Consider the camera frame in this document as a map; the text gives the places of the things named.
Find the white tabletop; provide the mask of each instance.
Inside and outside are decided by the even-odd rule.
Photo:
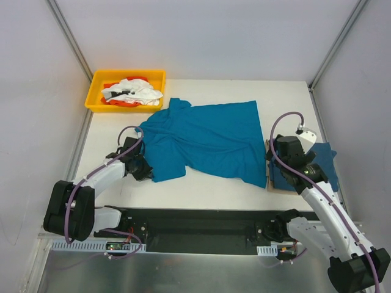
[[[288,111],[302,112],[306,127],[320,134],[305,82],[167,80],[164,108],[168,107],[170,97],[185,99],[194,106],[256,100],[264,140],[270,136],[276,118]],[[77,177],[100,165],[107,154],[117,149],[117,136],[122,128],[138,126],[150,115],[94,114]],[[294,134],[298,123],[298,117],[283,119],[276,135]],[[137,137],[132,129],[125,134]],[[96,200],[96,206],[107,204],[124,208],[312,210],[299,195],[270,193],[240,179],[211,176],[189,167],[186,176],[160,183],[151,180],[137,182],[131,175],[127,176],[115,182]]]

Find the yellow tray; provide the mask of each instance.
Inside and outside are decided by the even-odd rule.
[[[164,93],[164,85],[166,83],[166,72],[164,70],[97,70],[93,75],[90,90],[88,91],[87,99],[84,105],[91,109],[92,112],[143,112],[153,113],[159,111],[163,106],[163,97],[160,98],[160,103],[157,106],[140,105],[137,107],[119,107],[113,105],[105,105],[100,99],[103,94],[103,84],[111,84],[119,82],[130,76],[142,76],[148,79],[155,90]]]

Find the folded blue shirt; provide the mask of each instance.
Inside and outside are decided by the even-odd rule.
[[[168,109],[140,127],[154,182],[184,176],[190,166],[266,186],[266,150],[255,101],[192,107],[171,98]]]
[[[336,151],[331,150],[330,143],[316,143],[311,148],[316,153],[316,157],[312,161],[318,164],[324,174],[329,178],[329,182],[334,192],[338,191],[338,177],[335,172],[333,158],[337,155]],[[281,190],[294,191],[294,188],[287,183],[287,180],[282,176],[280,169],[278,169],[272,162],[269,163],[270,180],[274,183],[274,188]]]

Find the gray wall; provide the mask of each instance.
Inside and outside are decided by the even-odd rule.
[[[391,251],[391,1],[372,0],[315,89],[348,210]],[[391,288],[391,273],[385,285]]]
[[[89,83],[44,0],[0,1],[0,292],[19,292]]]
[[[91,69],[310,82],[357,0],[58,0]]]

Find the white towel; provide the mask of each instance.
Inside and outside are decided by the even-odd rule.
[[[112,92],[120,93],[124,90],[129,90],[130,93],[115,97],[111,96]],[[142,79],[133,79],[131,81],[122,79],[118,84],[102,90],[102,94],[107,102],[114,99],[116,101],[141,103],[142,105],[151,106],[157,106],[159,99],[163,96],[160,91],[154,90],[149,82]]]

